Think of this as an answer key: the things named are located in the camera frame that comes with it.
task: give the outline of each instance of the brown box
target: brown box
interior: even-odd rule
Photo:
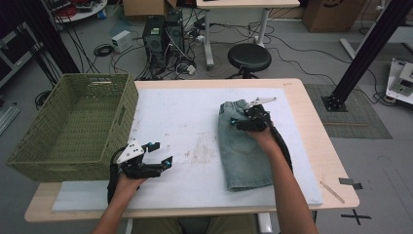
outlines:
[[[126,17],[165,16],[169,7],[176,7],[177,0],[124,0]]]
[[[311,32],[348,31],[366,0],[310,0],[303,23]]]

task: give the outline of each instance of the gray floor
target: gray floor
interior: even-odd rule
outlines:
[[[97,45],[110,43],[110,38],[117,32],[128,29],[141,36],[142,22],[127,23],[122,19],[96,18],[84,19],[73,23],[79,38],[91,60],[93,50]],[[315,49],[333,54],[335,57],[350,60],[338,42],[347,38],[355,45],[362,39],[356,25],[348,33],[308,33],[300,21],[270,21],[275,32],[291,47],[297,49]],[[211,40],[218,42],[234,42],[243,37],[234,29],[213,28]],[[80,60],[69,40],[67,33],[61,33],[72,57],[79,67]],[[325,74],[338,83],[348,65],[328,55],[317,52],[296,52],[286,47],[280,40],[271,38],[267,48],[278,48],[284,59],[299,61],[301,66],[310,73]],[[194,49],[197,62],[195,79],[223,79],[237,70],[230,66],[226,53],[230,46],[213,44],[212,49],[216,66],[205,69],[202,46]],[[265,71],[258,72],[261,78],[299,78],[306,84],[331,84],[324,76],[305,74],[296,63],[284,62],[277,51],[270,50],[273,56],[272,65]],[[392,58],[413,60],[413,56],[400,44],[388,44],[375,59],[370,69],[377,77],[377,90],[382,92],[387,84]],[[95,66],[101,73],[109,72],[110,58],[98,58]],[[144,50],[134,50],[123,56],[118,66],[136,76],[146,62]],[[375,93],[375,81],[371,74],[366,73],[358,83],[372,98]],[[95,220],[58,222],[58,223],[28,223],[24,213],[38,186],[38,183],[20,175],[5,166],[5,162],[30,126],[38,111],[34,105],[35,97],[50,88],[44,73],[34,60],[11,79],[2,89],[6,104],[16,102],[21,113],[10,127],[0,136],[0,226],[2,233],[85,233],[90,232]],[[350,178],[360,182],[362,190],[357,191],[360,205],[356,208],[358,215],[368,215],[372,219],[361,219],[360,225],[354,218],[341,217],[352,215],[352,210],[319,212],[318,228],[320,233],[413,233],[413,111],[404,107],[387,107],[374,104],[373,108],[388,128],[393,139],[347,139],[332,138],[340,159]],[[277,215],[272,214],[275,233],[278,233]]]

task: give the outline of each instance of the floor mat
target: floor mat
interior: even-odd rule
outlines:
[[[392,138],[376,111],[359,91],[352,91],[346,100],[348,112],[328,112],[321,97],[328,97],[333,85],[304,85],[330,137]]]

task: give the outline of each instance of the green woven basket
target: green woven basket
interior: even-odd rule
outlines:
[[[109,178],[137,104],[128,74],[65,74],[7,165],[42,182]]]

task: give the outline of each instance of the black stool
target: black stool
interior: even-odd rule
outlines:
[[[228,52],[228,61],[240,71],[227,79],[243,76],[243,79],[258,78],[251,72],[262,71],[270,66],[271,54],[256,44],[240,44]]]

